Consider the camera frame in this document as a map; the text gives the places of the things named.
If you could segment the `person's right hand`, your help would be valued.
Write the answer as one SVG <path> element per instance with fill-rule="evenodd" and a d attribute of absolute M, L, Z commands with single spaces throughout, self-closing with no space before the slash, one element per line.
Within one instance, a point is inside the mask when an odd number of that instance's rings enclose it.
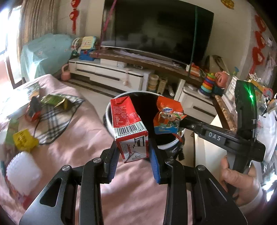
<path fill-rule="evenodd" d="M 262 188 L 256 177 L 256 169 L 251 165 L 248 174 L 239 173 L 238 171 L 229 168 L 227 157 L 221 159 L 221 169 L 219 183 L 228 191 L 227 184 L 234 186 L 237 193 L 233 198 L 236 198 L 235 203 L 239 206 L 252 205 L 256 207 L 262 201 Z"/>

